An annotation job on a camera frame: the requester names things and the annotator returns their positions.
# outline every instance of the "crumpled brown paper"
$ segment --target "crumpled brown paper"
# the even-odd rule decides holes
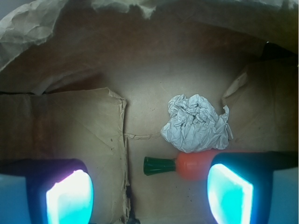
[[[55,23],[71,0],[36,0],[24,4],[0,20],[0,71],[32,45],[45,43],[54,31]],[[139,6],[144,18],[150,18],[156,5],[150,0],[92,0],[93,9],[113,7],[127,13],[130,6]]]
[[[246,66],[222,98],[234,133],[228,148],[298,150],[298,60]]]
[[[94,185],[92,223],[126,221],[126,101],[108,88],[0,95],[1,159],[82,160]]]

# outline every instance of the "cardboard floor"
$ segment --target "cardboard floor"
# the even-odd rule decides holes
[[[17,85],[24,92],[37,89],[42,82],[36,77],[42,73],[48,79],[60,76],[47,86],[45,93],[108,86],[125,98],[124,133],[128,138],[129,181],[135,217],[142,224],[211,224],[214,219],[208,207],[205,181],[184,181],[175,172],[145,176],[143,159],[145,156],[172,159],[178,154],[178,150],[159,135],[162,126],[169,120],[167,105],[173,96],[202,95],[218,114],[222,114],[222,96],[242,74],[246,65],[260,62],[265,43],[266,40],[225,28],[182,20],[163,7],[158,8],[150,20],[143,19],[136,7],[131,8],[127,14],[110,9],[99,12],[75,9],[65,12],[59,18],[55,35],[51,39],[21,54],[2,71],[2,75],[18,77],[22,73],[23,80],[32,83],[31,86],[21,82]],[[279,63],[282,67],[286,65],[284,62]],[[296,66],[293,65],[288,70],[288,84],[284,88],[276,88],[276,95],[284,96],[286,88],[290,88],[289,84],[297,80]],[[258,94],[264,96],[263,92],[254,91],[255,85],[251,86],[253,82],[250,82],[250,74],[248,72],[248,84],[242,90],[245,88],[251,92],[246,97],[241,94],[243,100],[237,97],[239,101],[229,101],[228,98],[232,114],[251,114],[251,110],[259,105],[254,99],[259,98]],[[297,150],[298,86],[291,85],[291,88],[294,91],[286,96],[291,95],[292,100],[282,106],[287,108],[286,111],[294,113],[281,119],[286,119],[293,126],[287,133],[286,128],[290,126],[279,133],[284,131],[286,145],[291,150]],[[254,101],[249,104],[250,110],[245,108],[248,106],[248,98]],[[269,98],[263,100],[273,103],[268,105],[270,109],[267,110],[272,113],[275,108],[273,105],[276,104],[271,92]],[[258,109],[258,114],[262,114],[260,110],[264,108]],[[257,138],[257,132],[249,126],[247,130],[250,131],[243,130],[240,135],[241,127],[234,122],[232,115],[228,123],[234,124],[232,131],[235,141],[230,148],[268,150],[271,147],[267,143],[272,142],[273,138],[282,138],[281,135],[267,135],[268,127],[278,133],[272,122],[273,117],[256,119],[256,116],[253,118],[247,115],[237,118],[239,121],[248,119],[249,123],[257,122],[259,125],[253,127],[258,129],[262,126],[263,132]]]

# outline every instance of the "glowing blue light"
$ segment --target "glowing blue light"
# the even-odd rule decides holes
[[[46,193],[49,224],[87,224],[93,210],[93,183],[76,170]]]
[[[207,193],[211,212],[220,224],[249,224],[253,185],[223,164],[210,168]]]

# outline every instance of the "torn paper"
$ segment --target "torn paper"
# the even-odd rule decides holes
[[[82,160],[93,181],[91,223],[128,218],[126,101],[108,88],[0,95],[0,158]]]
[[[67,1],[36,0],[0,20],[0,71],[31,45],[47,41]]]
[[[208,100],[198,94],[186,98],[184,94],[173,97],[168,103],[170,121],[161,135],[174,147],[185,153],[206,149],[225,149],[228,136],[233,138],[228,121],[229,109],[218,116]]]
[[[55,23],[68,1],[36,0],[0,18],[0,71],[30,46],[45,43],[53,35]],[[146,19],[156,9],[150,0],[92,0],[89,4],[94,9],[109,6],[125,13],[130,6],[139,6]]]

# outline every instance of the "white crumpled paper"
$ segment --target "white crumpled paper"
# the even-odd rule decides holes
[[[225,149],[228,137],[233,134],[227,123],[229,108],[218,116],[209,101],[196,94],[189,99],[184,94],[173,97],[168,103],[169,122],[161,135],[178,150],[185,153],[206,149]]]

